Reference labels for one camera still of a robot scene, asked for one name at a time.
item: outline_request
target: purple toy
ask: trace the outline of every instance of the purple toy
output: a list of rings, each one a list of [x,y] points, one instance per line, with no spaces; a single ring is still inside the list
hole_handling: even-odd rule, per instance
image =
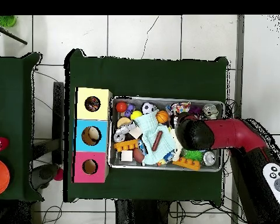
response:
[[[129,104],[128,108],[124,112],[124,117],[128,117],[129,118],[134,110],[135,110],[135,106],[133,104]]]
[[[189,113],[193,114],[193,115],[197,115],[200,116],[201,115],[201,111],[202,108],[198,107],[198,106],[191,106]]]

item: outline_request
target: gray tray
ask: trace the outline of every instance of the gray tray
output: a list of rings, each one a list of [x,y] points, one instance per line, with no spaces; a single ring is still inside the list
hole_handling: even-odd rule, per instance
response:
[[[168,164],[164,164],[161,166],[154,165],[145,165],[142,166],[141,163],[133,160],[132,162],[122,162],[120,160],[120,152],[117,152],[114,149],[115,142],[113,141],[113,135],[116,130],[116,122],[120,118],[120,114],[116,111],[116,103],[118,102],[126,102],[135,105],[136,110],[140,110],[141,106],[145,102],[149,102],[154,104],[158,109],[164,110],[166,105],[171,105],[173,103],[179,102],[191,102],[192,106],[200,106],[203,107],[205,104],[214,104],[219,111],[219,115],[217,118],[222,118],[225,115],[225,105],[219,101],[207,101],[207,100],[185,100],[185,99],[163,99],[163,98],[147,98],[147,97],[122,97],[122,96],[114,96],[110,99],[110,124],[109,124],[109,136],[108,136],[108,164],[111,167],[115,168],[125,168],[125,169],[158,169],[158,170],[172,170],[172,171],[192,171],[198,172],[191,169],[187,169],[185,167],[180,167],[172,164],[172,162]],[[203,163],[201,164],[201,168],[199,172],[217,172],[221,169],[223,163],[223,152],[221,149],[212,150],[212,152],[216,156],[216,162],[213,166],[206,166]]]

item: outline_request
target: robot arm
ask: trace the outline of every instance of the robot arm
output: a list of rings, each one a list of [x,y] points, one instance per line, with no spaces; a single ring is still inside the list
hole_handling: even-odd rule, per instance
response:
[[[248,224],[280,224],[280,164],[244,120],[193,120],[181,115],[176,136],[186,149],[229,148]]]

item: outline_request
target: green table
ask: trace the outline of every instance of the green table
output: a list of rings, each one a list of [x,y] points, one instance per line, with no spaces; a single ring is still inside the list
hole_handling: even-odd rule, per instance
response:
[[[65,59],[65,148],[73,145],[76,87],[109,89],[113,96],[225,101],[226,58],[216,61],[88,58],[72,50]],[[75,198],[212,200],[221,203],[222,170],[216,173],[110,168],[103,184],[72,183],[72,151],[65,156],[64,201]]]
[[[40,54],[23,58],[0,57],[0,137],[9,146],[0,152],[0,160],[10,172],[8,188],[0,200],[41,201],[41,195],[29,184],[32,162],[32,69]]]

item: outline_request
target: pink cube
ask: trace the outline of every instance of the pink cube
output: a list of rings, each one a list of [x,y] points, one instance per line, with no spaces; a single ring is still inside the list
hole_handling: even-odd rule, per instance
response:
[[[104,183],[109,172],[104,152],[76,152],[72,167],[75,169],[74,183]]]

